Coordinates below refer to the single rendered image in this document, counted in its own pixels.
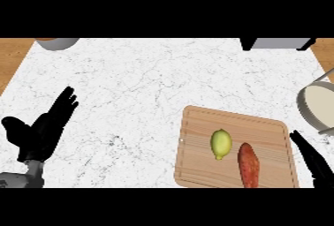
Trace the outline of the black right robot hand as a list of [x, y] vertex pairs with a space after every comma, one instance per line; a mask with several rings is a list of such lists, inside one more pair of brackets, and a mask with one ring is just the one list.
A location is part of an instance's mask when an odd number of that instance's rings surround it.
[[290, 138], [296, 143], [308, 169], [312, 173], [314, 186], [321, 189], [334, 189], [334, 171], [331, 170], [325, 158], [306, 141], [299, 131], [290, 133]]

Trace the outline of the grey round pot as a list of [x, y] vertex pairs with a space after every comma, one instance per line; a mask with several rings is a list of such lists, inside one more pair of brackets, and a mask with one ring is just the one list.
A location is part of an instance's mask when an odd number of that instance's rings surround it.
[[46, 50], [56, 51], [68, 49], [79, 42], [79, 38], [45, 38], [36, 41]]

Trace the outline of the red-orange sweet potato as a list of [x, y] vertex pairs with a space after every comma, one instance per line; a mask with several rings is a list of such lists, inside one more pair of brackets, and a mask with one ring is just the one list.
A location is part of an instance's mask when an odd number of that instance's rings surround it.
[[238, 152], [240, 175], [246, 188], [259, 186], [260, 162], [251, 145], [243, 143]]

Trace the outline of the wooden cutting board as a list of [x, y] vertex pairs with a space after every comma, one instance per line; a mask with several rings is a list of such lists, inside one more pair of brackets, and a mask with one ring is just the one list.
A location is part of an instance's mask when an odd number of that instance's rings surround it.
[[[225, 130], [232, 138], [232, 148], [222, 160], [210, 146], [217, 130]], [[260, 162], [259, 187], [296, 188], [296, 162], [284, 122], [195, 106], [183, 108], [173, 174], [178, 185], [241, 188], [238, 152], [244, 143]]]

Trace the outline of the yellow-green lemon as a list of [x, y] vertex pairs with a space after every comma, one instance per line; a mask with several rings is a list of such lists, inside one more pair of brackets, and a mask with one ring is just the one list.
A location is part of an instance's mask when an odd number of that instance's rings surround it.
[[212, 135], [210, 146], [216, 159], [222, 160], [232, 148], [232, 138], [223, 129], [215, 131]]

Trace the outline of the grey and black appliance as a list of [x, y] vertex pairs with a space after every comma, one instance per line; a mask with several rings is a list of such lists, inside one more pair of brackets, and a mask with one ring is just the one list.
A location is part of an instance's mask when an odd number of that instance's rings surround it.
[[306, 50], [315, 43], [315, 38], [241, 38], [244, 51], [251, 49], [296, 49]]

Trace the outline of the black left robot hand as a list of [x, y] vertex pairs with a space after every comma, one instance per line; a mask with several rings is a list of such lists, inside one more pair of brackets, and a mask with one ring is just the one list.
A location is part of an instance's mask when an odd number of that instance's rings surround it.
[[19, 147], [16, 158], [19, 162], [30, 160], [45, 162], [50, 158], [64, 127], [79, 106], [77, 96], [73, 93], [74, 88], [65, 87], [50, 110], [39, 116], [33, 125], [25, 124], [16, 117], [2, 119], [6, 139]]

